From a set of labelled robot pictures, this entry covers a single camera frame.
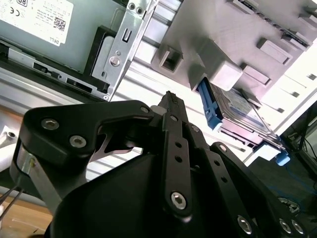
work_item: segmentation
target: qr code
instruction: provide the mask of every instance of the qr code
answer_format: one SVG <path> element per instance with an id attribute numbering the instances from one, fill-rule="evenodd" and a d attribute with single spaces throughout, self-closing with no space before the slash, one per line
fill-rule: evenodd
<path id="1" fill-rule="evenodd" d="M 66 21 L 58 18 L 58 17 L 55 17 L 55 20 L 54 20 L 54 28 L 57 28 L 58 30 L 60 31 L 64 31 L 65 30 L 65 26 L 66 26 Z"/>

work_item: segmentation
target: blue drive tab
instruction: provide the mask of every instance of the blue drive tab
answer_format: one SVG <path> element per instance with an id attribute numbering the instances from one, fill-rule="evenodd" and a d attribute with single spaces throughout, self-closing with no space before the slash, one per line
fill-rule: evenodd
<path id="1" fill-rule="evenodd" d="M 280 166 L 286 165 L 290 160 L 291 158 L 285 150 L 276 156 L 276 163 Z"/>
<path id="2" fill-rule="evenodd" d="M 222 121 L 216 114 L 218 104 L 211 93 L 210 83 L 207 79 L 203 79 L 197 89 L 199 91 L 200 97 L 202 98 L 208 126 L 212 130 L 218 129 L 222 125 Z"/>

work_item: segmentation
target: cable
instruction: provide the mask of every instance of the cable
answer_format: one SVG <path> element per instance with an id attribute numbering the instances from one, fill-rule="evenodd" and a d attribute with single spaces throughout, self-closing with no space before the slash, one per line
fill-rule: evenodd
<path id="1" fill-rule="evenodd" d="M 314 156 L 315 156 L 315 160 L 316 160 L 316 159 L 317 159 L 317 156 L 316 156 L 315 150 L 313 149 L 311 143 L 309 143 L 309 141 L 308 141 L 307 139 L 305 139 L 305 141 L 308 143 L 309 147 L 311 148 L 311 150 L 312 150 L 312 152 L 313 152 L 313 154 L 314 154 Z"/>
<path id="2" fill-rule="evenodd" d="M 4 195 L 2 195 L 0 197 L 0 205 L 3 204 L 3 202 L 6 200 L 7 197 L 9 197 L 10 193 L 15 190 L 17 188 L 17 186 L 14 186 L 13 188 L 11 188 L 10 190 L 8 190 Z"/>
<path id="3" fill-rule="evenodd" d="M 16 197 L 10 202 L 10 204 L 6 207 L 6 209 L 3 211 L 3 213 L 0 216 L 0 222 L 2 221 L 2 219 L 4 218 L 4 216 L 6 215 L 6 213 L 9 211 L 9 209 L 12 207 L 12 205 L 16 202 L 16 200 L 19 198 L 19 196 L 21 195 L 21 193 L 23 192 L 23 189 L 21 191 L 19 191 L 19 193 L 16 195 Z"/>
<path id="4" fill-rule="evenodd" d="M 306 141 L 304 141 L 304 146 L 305 146 L 305 151 L 308 152 Z"/>

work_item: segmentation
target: silver screw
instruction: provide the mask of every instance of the silver screw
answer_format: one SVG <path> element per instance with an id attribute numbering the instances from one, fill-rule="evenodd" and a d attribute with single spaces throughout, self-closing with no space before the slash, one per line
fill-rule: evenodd
<path id="1" fill-rule="evenodd" d="M 130 3 L 129 8 L 130 8 L 131 10 L 134 10 L 134 9 L 135 9 L 135 4 L 134 4 L 134 3 Z"/>
<path id="2" fill-rule="evenodd" d="M 303 228 L 296 221 L 292 220 L 292 224 L 299 234 L 304 234 Z"/>
<path id="3" fill-rule="evenodd" d="M 193 129 L 195 132 L 199 132 L 199 128 L 196 127 L 195 125 L 192 125 L 192 129 Z"/>
<path id="4" fill-rule="evenodd" d="M 171 195 L 172 203 L 175 205 L 176 208 L 179 210 L 184 210 L 186 207 L 186 200 L 182 194 L 179 192 L 174 192 Z"/>
<path id="5" fill-rule="evenodd" d="M 252 234 L 252 228 L 250 223 L 242 216 L 238 216 L 238 224 L 240 228 L 248 235 Z"/>
<path id="6" fill-rule="evenodd" d="M 219 145 L 220 149 L 223 150 L 224 152 L 227 151 L 227 148 L 224 145 Z"/>
<path id="7" fill-rule="evenodd" d="M 110 63 L 113 67 L 118 67 L 120 65 L 120 60 L 118 57 L 113 56 L 110 58 Z"/>
<path id="8" fill-rule="evenodd" d="M 56 120 L 50 119 L 50 118 L 44 119 L 41 122 L 41 125 L 46 130 L 56 130 L 57 128 L 59 128 L 58 122 Z"/>
<path id="9" fill-rule="evenodd" d="M 71 146 L 76 148 L 83 148 L 86 146 L 86 140 L 80 135 L 74 135 L 69 139 Z"/>
<path id="10" fill-rule="evenodd" d="M 145 112 L 145 113 L 149 113 L 149 110 L 147 108 L 141 107 L 141 111 Z"/>
<path id="11" fill-rule="evenodd" d="M 175 116 L 170 116 L 170 118 L 174 121 L 178 121 L 178 119 Z"/>
<path id="12" fill-rule="evenodd" d="M 282 226 L 283 230 L 285 230 L 288 234 L 292 233 L 291 228 L 289 227 L 289 225 L 287 225 L 287 223 L 284 220 L 279 219 L 279 223 Z"/>
<path id="13" fill-rule="evenodd" d="M 137 8 L 137 13 L 138 13 L 138 14 L 142 14 L 142 12 L 143 12 L 142 8 L 138 7 L 138 8 Z"/>

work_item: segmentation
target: white label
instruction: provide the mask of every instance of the white label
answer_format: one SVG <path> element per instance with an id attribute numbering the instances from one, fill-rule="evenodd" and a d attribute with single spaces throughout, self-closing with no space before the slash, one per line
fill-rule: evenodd
<path id="1" fill-rule="evenodd" d="M 59 46 L 66 42 L 73 7 L 66 0 L 0 0 L 0 20 Z"/>
<path id="2" fill-rule="evenodd" d="M 235 108 L 237 111 L 240 112 L 246 119 L 254 122 L 255 124 L 264 127 L 262 124 L 262 120 L 260 119 L 259 115 L 256 111 L 250 106 L 250 103 L 243 97 L 237 95 L 232 91 L 223 91 L 224 96 L 230 101 L 229 105 Z"/>

